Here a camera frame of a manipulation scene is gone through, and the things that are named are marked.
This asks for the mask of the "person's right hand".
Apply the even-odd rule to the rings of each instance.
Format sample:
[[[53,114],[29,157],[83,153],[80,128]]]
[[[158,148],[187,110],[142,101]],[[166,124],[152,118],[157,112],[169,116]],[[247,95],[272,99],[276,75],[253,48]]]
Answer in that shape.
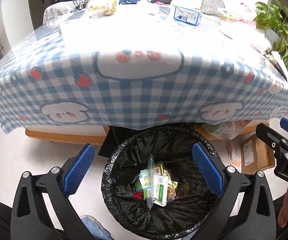
[[[281,228],[284,228],[288,223],[288,188],[284,195],[283,204],[279,211],[277,222]]]

